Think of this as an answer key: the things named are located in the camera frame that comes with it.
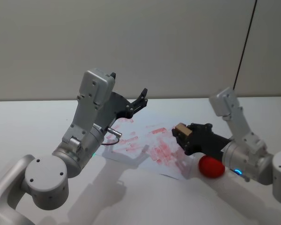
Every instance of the white tabletop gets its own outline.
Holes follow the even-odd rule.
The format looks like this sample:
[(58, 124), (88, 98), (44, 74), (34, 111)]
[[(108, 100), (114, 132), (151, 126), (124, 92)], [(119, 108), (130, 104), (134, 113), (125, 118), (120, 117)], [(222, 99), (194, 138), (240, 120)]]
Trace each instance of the white tabletop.
[[(268, 151), (280, 151), (281, 97), (239, 100)], [(0, 102), (0, 170), (26, 154), (51, 154), (76, 105), (76, 101)], [(186, 124), (212, 123), (215, 133), (231, 135), (206, 98), (150, 99), (148, 107)], [(63, 206), (44, 211), (25, 195), (17, 210), (37, 225), (281, 225), (281, 204), (272, 196), (272, 186), (246, 183), (230, 172), (206, 179), (198, 172), (199, 158), (197, 154), (190, 179), (177, 181), (94, 156), (79, 176), (69, 180), (69, 198)]]

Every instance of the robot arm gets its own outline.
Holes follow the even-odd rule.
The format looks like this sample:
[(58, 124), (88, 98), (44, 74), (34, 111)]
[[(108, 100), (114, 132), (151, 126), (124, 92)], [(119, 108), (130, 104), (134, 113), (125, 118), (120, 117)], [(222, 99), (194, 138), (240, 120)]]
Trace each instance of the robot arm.
[(68, 178), (77, 176), (103, 143), (107, 132), (117, 138), (121, 133), (111, 126), (118, 118), (132, 118), (147, 105), (147, 89), (130, 103), (112, 92), (115, 73), (92, 69), (84, 74), (73, 122), (51, 156), (20, 159), (0, 180), (0, 224), (33, 225), (15, 211), (28, 193), (44, 210), (60, 207), (68, 197)]
[(227, 88), (209, 101), (215, 114), (227, 122), (233, 137), (214, 134), (211, 124), (178, 124), (172, 130), (177, 143), (186, 155), (202, 152), (221, 161), (245, 181), (273, 184), (273, 195), (281, 202), (281, 152), (274, 157), (267, 152), (265, 142), (251, 131), (233, 90)]

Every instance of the red ball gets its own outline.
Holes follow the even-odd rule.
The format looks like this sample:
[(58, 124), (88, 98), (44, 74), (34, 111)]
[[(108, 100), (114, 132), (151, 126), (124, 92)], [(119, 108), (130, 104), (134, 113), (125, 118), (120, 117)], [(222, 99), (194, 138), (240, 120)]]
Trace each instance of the red ball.
[(199, 161), (199, 171), (208, 178), (218, 178), (225, 172), (225, 166), (216, 159), (203, 156)]

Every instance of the paper sheet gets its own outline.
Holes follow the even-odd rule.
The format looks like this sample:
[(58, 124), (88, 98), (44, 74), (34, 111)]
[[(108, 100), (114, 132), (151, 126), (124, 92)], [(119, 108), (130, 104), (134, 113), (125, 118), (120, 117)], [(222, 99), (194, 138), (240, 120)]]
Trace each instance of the paper sheet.
[[(171, 130), (179, 122), (179, 118), (160, 116), (148, 109), (132, 119), (118, 119), (112, 128), (123, 133), (120, 142), (101, 146), (96, 155), (185, 180), (192, 157), (184, 154), (172, 136)], [(115, 142), (115, 136), (107, 134), (104, 142)]]

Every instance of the gray wall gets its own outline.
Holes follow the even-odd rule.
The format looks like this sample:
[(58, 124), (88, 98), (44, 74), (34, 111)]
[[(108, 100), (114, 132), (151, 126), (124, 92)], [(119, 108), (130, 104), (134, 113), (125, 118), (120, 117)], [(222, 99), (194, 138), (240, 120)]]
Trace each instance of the gray wall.
[(257, 2), (236, 91), (281, 96), (281, 0)]
[(252, 0), (0, 0), (0, 100), (75, 98), (83, 72), (133, 98), (232, 86)]

